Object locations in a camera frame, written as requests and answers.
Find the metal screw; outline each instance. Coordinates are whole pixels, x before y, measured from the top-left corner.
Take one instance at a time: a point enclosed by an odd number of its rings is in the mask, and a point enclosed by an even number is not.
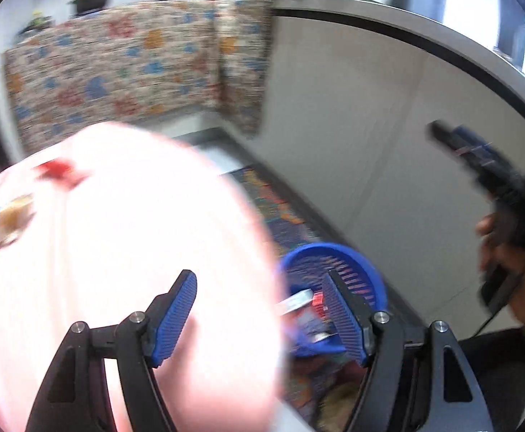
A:
[[[374,321],[384,325],[390,321],[390,315],[385,311],[377,311],[374,314]]]
[[[144,320],[144,312],[134,311],[130,314],[128,319],[131,320],[132,323],[140,323],[142,320]]]
[[[448,324],[445,321],[438,320],[433,323],[434,329],[439,333],[446,333],[448,331]]]
[[[73,333],[82,333],[85,330],[85,323],[82,321],[77,321],[76,323],[73,323],[71,326],[71,331]]]

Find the black pants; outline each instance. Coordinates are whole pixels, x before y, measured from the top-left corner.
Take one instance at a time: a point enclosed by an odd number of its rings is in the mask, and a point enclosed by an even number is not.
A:
[[[465,339],[460,347],[476,375],[494,432],[515,431],[525,407],[525,339],[510,329]]]

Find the floral tablecloth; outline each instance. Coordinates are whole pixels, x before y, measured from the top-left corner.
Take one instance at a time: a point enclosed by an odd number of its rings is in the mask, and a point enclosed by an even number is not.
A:
[[[93,123],[190,105],[245,133],[261,122],[270,0],[177,0],[100,11],[5,53],[18,131],[32,154]]]

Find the blue plastic basket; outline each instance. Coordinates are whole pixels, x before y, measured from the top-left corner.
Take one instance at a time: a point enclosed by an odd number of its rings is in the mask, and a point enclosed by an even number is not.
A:
[[[359,252],[336,243],[310,243],[284,255],[281,269],[286,274],[290,293],[304,289],[322,290],[322,277],[337,270],[353,293],[363,296],[373,310],[386,310],[388,300],[384,283],[376,268]],[[335,334],[316,343],[307,342],[301,332],[290,332],[298,357],[345,352],[340,337]]]

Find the patterned rug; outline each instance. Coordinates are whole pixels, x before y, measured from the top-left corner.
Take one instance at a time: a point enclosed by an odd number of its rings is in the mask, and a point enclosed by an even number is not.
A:
[[[282,257],[301,245],[323,240],[310,228],[292,206],[272,190],[272,187],[258,176],[252,167],[245,167],[230,173],[243,186],[263,217],[270,234]],[[354,381],[361,373],[342,372],[353,370],[346,354],[292,358],[289,375],[286,378],[285,399],[312,427],[320,428],[319,407],[325,394],[341,382]]]

